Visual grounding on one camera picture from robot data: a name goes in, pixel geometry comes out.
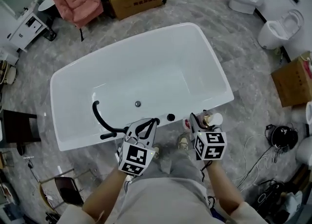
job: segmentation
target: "person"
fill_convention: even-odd
[[[205,185],[200,171],[188,156],[189,137],[178,139],[178,149],[171,152],[170,174],[162,172],[159,146],[143,175],[129,185],[115,224],[220,224],[207,204]],[[219,161],[207,166],[214,195],[228,220],[237,224],[266,224],[243,199]],[[89,196],[82,208],[69,205],[59,224],[105,223],[110,215],[127,174],[114,168],[102,184]]]

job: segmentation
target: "pink armchair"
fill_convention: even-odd
[[[101,0],[53,0],[61,17],[80,29],[103,12]]]

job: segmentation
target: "person's arm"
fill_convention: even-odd
[[[127,174],[114,168],[101,185],[88,197],[82,206],[82,210],[97,220],[101,213],[101,221],[104,223],[114,208],[119,192],[123,186]]]
[[[228,215],[232,214],[244,202],[244,198],[230,181],[219,161],[213,161],[207,167],[207,171],[220,206]]]

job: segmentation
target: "gray marble floor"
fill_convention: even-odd
[[[54,30],[58,33],[53,42],[40,37],[22,53],[17,64],[18,77],[12,86],[3,88],[3,107],[7,110],[35,113],[41,143],[27,146],[26,156],[34,165],[35,176],[44,180],[74,168],[72,175],[91,169],[77,180],[84,199],[105,178],[116,164],[116,142],[108,142],[82,149],[61,152],[58,149],[51,114],[50,79],[54,72],[99,48],[121,39],[182,22],[193,22],[200,26],[211,43],[234,93],[234,101],[213,109],[223,114],[223,130],[227,133],[228,150],[222,164],[228,176],[234,180],[246,172],[243,149],[246,140],[248,169],[269,147],[264,135],[268,124],[290,122],[290,109],[282,108],[270,73],[279,67],[279,58],[265,52],[256,41],[263,23],[256,15],[245,15],[228,8],[229,0],[168,0],[166,5],[142,12],[122,21],[99,17],[83,28],[84,42],[79,31],[71,24],[56,19]],[[304,135],[304,126],[295,125],[299,130],[299,140]],[[181,122],[175,122],[157,130],[156,142],[170,146],[183,132]],[[259,183],[265,179],[287,180],[295,171],[295,149],[279,157],[276,164],[271,157],[263,159],[240,187],[247,201],[252,201],[258,193]],[[24,211],[39,223],[45,222],[44,205],[38,191],[38,183],[30,173],[25,160],[12,150],[15,167],[5,169],[21,199]],[[206,184],[211,187],[208,177]],[[61,201],[53,182],[44,186],[53,205]],[[109,220],[114,221],[120,210],[124,192],[120,194]],[[62,213],[66,206],[59,207]]]

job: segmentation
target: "white bathtub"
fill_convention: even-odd
[[[53,123],[60,150],[107,142],[92,103],[112,127],[147,117],[169,124],[234,99],[201,29],[183,23],[133,36],[101,48],[51,78]]]

